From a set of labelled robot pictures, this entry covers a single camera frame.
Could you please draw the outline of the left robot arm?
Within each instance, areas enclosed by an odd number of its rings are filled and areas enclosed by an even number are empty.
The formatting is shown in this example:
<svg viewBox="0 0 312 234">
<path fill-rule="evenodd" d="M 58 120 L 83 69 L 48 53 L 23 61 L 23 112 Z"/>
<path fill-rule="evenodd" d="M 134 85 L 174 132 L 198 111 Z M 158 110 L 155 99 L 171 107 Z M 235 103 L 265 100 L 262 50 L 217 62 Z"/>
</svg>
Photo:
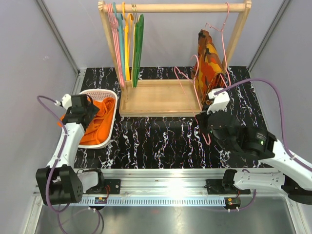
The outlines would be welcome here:
<svg viewBox="0 0 312 234">
<path fill-rule="evenodd" d="M 50 161 L 36 171 L 36 181 L 43 203 L 51 209 L 55 205 L 79 203 L 88 190 L 100 194 L 106 182 L 99 169 L 90 169 L 78 174 L 74 171 L 74 161 L 80 141 L 87 127 L 99 109 L 86 94 L 64 96 L 62 101 L 52 102 L 66 110 L 59 118 L 51 109 L 48 112 L 61 126 L 61 135 Z"/>
</svg>

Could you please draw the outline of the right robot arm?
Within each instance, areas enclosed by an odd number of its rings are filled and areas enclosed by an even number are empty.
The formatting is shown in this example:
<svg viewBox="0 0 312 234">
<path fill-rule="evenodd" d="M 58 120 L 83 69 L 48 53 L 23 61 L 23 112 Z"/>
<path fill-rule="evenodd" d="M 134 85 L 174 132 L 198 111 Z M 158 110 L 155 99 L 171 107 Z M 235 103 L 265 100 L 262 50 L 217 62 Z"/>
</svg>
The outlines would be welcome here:
<svg viewBox="0 0 312 234">
<path fill-rule="evenodd" d="M 249 194 L 251 190 L 274 191 L 289 199 L 312 203 L 312 173 L 297 158 L 290 158 L 283 143 L 266 129 L 247 127 L 236 117 L 217 111 L 196 115 L 200 132 L 209 135 L 233 157 L 255 159 L 278 170 L 277 173 L 247 173 L 227 169 L 222 179 L 207 179 L 206 188 L 212 194 Z"/>
</svg>

